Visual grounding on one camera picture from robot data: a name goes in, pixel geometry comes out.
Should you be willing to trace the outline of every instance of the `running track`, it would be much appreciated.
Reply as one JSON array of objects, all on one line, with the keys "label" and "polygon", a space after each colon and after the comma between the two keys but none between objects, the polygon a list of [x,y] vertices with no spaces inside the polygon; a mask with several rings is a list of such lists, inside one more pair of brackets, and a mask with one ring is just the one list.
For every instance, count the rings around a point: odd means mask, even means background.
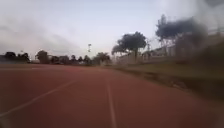
[{"label": "running track", "polygon": [[118,71],[0,68],[3,128],[221,128],[196,96]]}]

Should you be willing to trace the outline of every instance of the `treeline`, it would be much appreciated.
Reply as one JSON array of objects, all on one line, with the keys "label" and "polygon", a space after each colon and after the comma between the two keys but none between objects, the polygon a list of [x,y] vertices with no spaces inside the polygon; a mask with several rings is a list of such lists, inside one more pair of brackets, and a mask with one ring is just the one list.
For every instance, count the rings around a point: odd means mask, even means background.
[{"label": "treeline", "polygon": [[23,61],[23,62],[29,62],[29,55],[28,53],[22,53],[16,55],[15,52],[6,52],[4,55],[4,58],[9,61]]},{"label": "treeline", "polygon": [[85,55],[84,57],[80,56],[76,58],[75,55],[72,55],[70,58],[67,55],[64,56],[52,56],[48,52],[41,50],[37,53],[36,58],[42,64],[64,64],[64,65],[98,65],[101,62],[109,62],[110,56],[107,53],[100,52],[92,59]]},{"label": "treeline", "polygon": [[26,63],[41,63],[41,64],[63,64],[63,65],[100,65],[101,63],[110,63],[110,56],[108,53],[99,52],[93,58],[85,55],[84,57],[79,56],[76,58],[75,55],[55,56],[49,55],[47,51],[41,50],[35,56],[36,60],[30,60],[28,53],[17,54],[15,52],[6,52],[4,58],[9,61],[20,61]]}]

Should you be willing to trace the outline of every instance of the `grass field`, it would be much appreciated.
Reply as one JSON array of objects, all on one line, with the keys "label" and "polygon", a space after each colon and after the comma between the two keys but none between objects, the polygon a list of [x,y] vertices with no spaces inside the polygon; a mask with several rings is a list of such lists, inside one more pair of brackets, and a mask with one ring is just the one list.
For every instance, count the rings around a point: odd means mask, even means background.
[{"label": "grass field", "polygon": [[224,67],[199,64],[156,63],[116,67],[116,69],[144,76],[149,80],[180,88],[190,89],[197,94],[224,99]]}]

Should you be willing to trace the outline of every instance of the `white lane line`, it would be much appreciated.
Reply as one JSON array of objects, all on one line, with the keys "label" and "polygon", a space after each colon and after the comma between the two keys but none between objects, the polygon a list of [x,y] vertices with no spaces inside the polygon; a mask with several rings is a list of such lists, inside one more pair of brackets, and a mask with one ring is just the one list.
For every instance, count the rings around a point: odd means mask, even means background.
[{"label": "white lane line", "polygon": [[117,128],[117,120],[116,120],[116,115],[114,110],[113,97],[111,94],[110,84],[108,81],[107,81],[107,93],[108,93],[110,115],[111,115],[111,128]]},{"label": "white lane line", "polygon": [[20,109],[23,109],[23,108],[25,108],[25,107],[35,103],[37,100],[40,100],[40,99],[46,97],[47,95],[50,95],[50,94],[52,94],[52,93],[54,93],[56,91],[59,91],[62,88],[65,88],[65,87],[68,87],[68,86],[72,85],[74,82],[75,81],[70,81],[70,82],[67,82],[65,84],[62,84],[62,85],[58,86],[57,88],[52,89],[52,90],[50,90],[50,91],[48,91],[48,92],[46,92],[46,93],[44,93],[44,94],[42,94],[40,96],[37,96],[37,97],[33,98],[32,100],[24,103],[24,104],[21,104],[21,105],[15,107],[15,108],[12,108],[12,109],[10,109],[10,110],[8,110],[6,112],[0,113],[0,118],[2,118],[4,116],[7,116],[9,114],[12,114],[13,112],[18,111]]}]

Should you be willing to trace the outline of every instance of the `sky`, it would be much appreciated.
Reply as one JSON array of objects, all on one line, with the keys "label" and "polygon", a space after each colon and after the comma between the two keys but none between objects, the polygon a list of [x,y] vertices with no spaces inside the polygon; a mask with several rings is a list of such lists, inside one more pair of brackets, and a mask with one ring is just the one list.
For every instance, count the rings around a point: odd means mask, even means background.
[{"label": "sky", "polygon": [[[197,15],[198,8],[196,0],[0,0],[0,54],[110,53],[125,33],[155,37],[162,14],[178,20]],[[151,45],[156,48],[159,43]]]}]

